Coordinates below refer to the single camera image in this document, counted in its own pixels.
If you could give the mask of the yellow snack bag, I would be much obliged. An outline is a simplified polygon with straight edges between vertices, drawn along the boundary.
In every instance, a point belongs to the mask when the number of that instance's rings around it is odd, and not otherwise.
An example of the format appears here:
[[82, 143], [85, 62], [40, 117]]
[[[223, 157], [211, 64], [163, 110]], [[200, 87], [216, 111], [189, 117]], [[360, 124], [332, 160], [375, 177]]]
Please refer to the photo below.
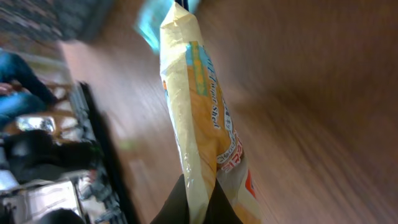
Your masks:
[[196, 17], [173, 2], [160, 25], [160, 77], [180, 153], [190, 223], [203, 223], [219, 187], [242, 223], [260, 223], [243, 144]]

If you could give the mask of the teal tissue pack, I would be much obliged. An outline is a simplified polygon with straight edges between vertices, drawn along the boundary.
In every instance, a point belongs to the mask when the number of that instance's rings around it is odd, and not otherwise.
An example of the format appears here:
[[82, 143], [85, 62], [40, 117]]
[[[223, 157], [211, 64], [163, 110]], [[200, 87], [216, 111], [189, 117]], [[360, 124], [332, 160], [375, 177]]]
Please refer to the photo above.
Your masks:
[[160, 50], [160, 25], [175, 2], [194, 13], [201, 0], [145, 0], [138, 13], [134, 28], [155, 54]]

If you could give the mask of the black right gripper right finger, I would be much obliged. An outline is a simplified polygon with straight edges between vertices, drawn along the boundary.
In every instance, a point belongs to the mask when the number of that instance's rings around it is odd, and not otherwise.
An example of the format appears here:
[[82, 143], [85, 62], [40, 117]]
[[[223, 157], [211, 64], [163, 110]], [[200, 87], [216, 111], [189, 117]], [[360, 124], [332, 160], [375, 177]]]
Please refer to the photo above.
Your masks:
[[206, 211], [204, 224], [243, 224], [235, 214], [220, 183], [216, 180]]

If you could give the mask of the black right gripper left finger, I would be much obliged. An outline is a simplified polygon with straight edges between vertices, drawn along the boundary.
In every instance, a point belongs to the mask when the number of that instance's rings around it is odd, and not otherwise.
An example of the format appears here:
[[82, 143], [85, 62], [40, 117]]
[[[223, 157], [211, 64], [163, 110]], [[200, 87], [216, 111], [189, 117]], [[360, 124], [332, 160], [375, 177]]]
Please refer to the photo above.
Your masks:
[[182, 174], [174, 185], [163, 207], [150, 224], [189, 224], [185, 179]]

